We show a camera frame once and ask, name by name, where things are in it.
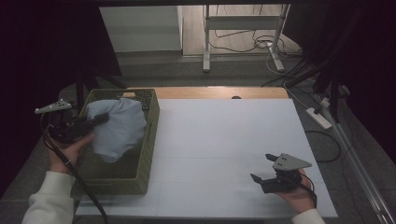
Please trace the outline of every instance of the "human hand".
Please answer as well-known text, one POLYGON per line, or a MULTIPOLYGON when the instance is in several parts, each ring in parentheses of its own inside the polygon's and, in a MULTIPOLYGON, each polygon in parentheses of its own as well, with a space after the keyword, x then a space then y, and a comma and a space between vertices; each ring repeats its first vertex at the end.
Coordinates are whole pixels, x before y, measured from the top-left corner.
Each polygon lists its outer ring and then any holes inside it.
MULTIPOLYGON (((299 171, 300 174, 302 174, 303 179, 301 183, 310 189, 311 183, 305 176, 303 176, 305 175, 304 169, 300 169, 299 171)), ((276 195, 285 200, 298 214, 315 208, 312 196, 306 190, 300 187, 287 192, 277 192, 276 195)))
MULTIPOLYGON (((78 156, 81 153, 81 149, 90 143, 92 139, 94 138, 93 133, 89 133, 79 139, 77 142, 75 142, 72 145, 62 145, 58 142, 55 142, 52 140, 52 142, 58 147, 62 153, 69 159, 73 165, 76 164, 76 161, 78 159, 78 156)), ((68 174, 69 175, 69 170, 67 167, 64 165, 64 163, 59 159, 59 157, 53 152, 51 149, 47 148, 48 153, 49 153, 49 170, 52 172, 57 172, 57 173, 63 173, 63 174, 68 174)))

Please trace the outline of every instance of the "white sleeve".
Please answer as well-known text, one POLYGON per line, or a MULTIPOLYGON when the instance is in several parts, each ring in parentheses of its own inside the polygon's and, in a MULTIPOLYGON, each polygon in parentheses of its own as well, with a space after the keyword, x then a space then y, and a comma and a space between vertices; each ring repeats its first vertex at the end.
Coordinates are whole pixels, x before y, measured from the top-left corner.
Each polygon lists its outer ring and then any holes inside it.
POLYGON ((70 191, 74 181, 71 175, 47 171, 40 190, 29 197, 30 207, 22 224, 72 223, 74 202, 70 191))
POLYGON ((317 209, 310 209, 291 219, 293 224, 325 224, 317 209))

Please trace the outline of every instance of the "sleeve cuff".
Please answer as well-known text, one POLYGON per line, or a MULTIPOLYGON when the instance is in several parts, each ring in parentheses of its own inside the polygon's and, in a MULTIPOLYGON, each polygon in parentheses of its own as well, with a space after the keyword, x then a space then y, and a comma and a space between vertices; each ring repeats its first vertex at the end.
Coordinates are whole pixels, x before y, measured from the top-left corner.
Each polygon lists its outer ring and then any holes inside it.
POLYGON ((71 175, 47 171, 38 193, 70 196, 74 182, 75 178, 71 175))
POLYGON ((291 219, 294 224, 325 224, 317 209, 310 209, 291 219))

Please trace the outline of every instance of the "light blue cloth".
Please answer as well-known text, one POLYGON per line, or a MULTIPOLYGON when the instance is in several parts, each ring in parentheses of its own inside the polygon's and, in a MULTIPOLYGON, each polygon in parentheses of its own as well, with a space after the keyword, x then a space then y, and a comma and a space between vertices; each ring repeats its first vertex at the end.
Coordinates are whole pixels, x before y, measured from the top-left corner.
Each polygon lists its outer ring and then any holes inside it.
POLYGON ((115 162, 134 148, 145 134, 146 120, 142 105, 127 98, 101 100, 88 104, 88 119, 108 113, 109 120, 93 129, 93 151, 105 162, 115 162))

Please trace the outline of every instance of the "white table top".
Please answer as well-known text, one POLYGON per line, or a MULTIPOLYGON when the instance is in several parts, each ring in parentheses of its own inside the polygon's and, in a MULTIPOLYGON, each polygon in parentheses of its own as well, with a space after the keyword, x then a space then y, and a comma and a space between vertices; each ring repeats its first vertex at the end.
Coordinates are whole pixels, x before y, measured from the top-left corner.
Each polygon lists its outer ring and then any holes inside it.
MULTIPOLYGON (((312 162, 318 210, 337 217, 290 99, 159 100, 161 114, 146 195, 98 196, 109 216, 173 218, 292 217, 250 174, 273 178, 265 154, 312 162)), ((100 215, 84 196, 77 215, 100 215)))

